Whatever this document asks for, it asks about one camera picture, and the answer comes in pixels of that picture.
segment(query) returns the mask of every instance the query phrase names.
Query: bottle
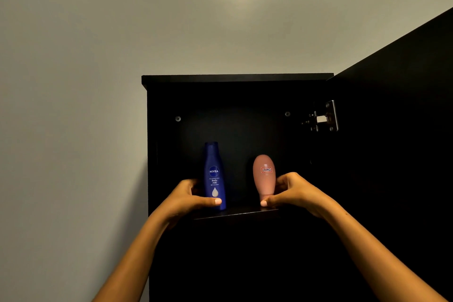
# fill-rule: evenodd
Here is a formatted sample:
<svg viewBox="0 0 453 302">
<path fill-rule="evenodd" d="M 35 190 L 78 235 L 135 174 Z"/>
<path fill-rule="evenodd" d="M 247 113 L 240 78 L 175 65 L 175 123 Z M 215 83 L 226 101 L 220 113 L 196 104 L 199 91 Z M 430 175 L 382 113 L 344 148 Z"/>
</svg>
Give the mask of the bottle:
<svg viewBox="0 0 453 302">
<path fill-rule="evenodd" d="M 260 201 L 274 194 L 275 167 L 267 155 L 259 155 L 253 162 L 253 180 L 260 194 Z"/>
<path fill-rule="evenodd" d="M 219 154 L 219 145 L 217 142 L 206 142 L 205 163 L 204 163 L 204 190 L 206 197 L 218 197 L 222 204 L 213 209 L 225 210 L 227 201 L 225 199 L 225 185 L 223 181 L 223 165 Z"/>
</svg>

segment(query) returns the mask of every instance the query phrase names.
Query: wall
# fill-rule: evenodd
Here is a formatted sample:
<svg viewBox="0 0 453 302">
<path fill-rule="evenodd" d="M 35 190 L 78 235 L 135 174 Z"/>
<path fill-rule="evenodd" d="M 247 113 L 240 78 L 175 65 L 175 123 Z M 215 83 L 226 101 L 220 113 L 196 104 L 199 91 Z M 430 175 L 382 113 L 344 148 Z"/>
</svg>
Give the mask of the wall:
<svg viewBox="0 0 453 302">
<path fill-rule="evenodd" d="M 0 300 L 90 300 L 145 221 L 141 75 L 338 73 L 450 7 L 0 0 Z"/>
</svg>

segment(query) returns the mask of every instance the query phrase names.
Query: nivea bottle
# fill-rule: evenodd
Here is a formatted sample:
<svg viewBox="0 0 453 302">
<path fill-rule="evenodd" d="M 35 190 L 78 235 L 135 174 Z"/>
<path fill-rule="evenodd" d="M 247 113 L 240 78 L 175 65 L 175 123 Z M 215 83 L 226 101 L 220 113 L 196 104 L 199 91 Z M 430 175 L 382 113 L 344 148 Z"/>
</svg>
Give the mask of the nivea bottle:
<svg viewBox="0 0 453 302">
<path fill-rule="evenodd" d="M 223 165 L 220 159 L 219 146 L 217 142 L 206 142 L 204 144 L 204 190 L 206 197 L 218 197 L 222 204 L 214 207 L 218 210 L 226 209 L 225 185 L 223 181 Z"/>
</svg>

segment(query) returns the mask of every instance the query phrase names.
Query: nivea logo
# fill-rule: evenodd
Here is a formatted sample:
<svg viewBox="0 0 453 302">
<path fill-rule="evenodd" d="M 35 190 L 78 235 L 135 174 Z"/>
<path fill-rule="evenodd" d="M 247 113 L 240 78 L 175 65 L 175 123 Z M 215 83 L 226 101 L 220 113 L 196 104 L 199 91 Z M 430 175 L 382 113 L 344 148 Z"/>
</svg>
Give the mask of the nivea logo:
<svg viewBox="0 0 453 302">
<path fill-rule="evenodd" d="M 219 175 L 219 168 L 217 166 L 211 166 L 209 168 L 209 175 L 211 177 L 217 177 Z"/>
</svg>

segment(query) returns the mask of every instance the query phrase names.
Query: metal hinge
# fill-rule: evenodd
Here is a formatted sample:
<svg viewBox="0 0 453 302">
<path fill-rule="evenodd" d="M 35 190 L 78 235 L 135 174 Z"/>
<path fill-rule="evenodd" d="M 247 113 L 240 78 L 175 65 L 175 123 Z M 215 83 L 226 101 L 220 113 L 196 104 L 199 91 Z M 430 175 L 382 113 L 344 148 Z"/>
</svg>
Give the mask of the metal hinge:
<svg viewBox="0 0 453 302">
<path fill-rule="evenodd" d="M 311 131 L 324 132 L 338 131 L 337 110 L 335 109 L 335 102 L 333 100 L 325 104 L 325 109 L 322 111 L 314 111 L 309 114 L 309 119 L 302 124 L 309 127 Z"/>
</svg>

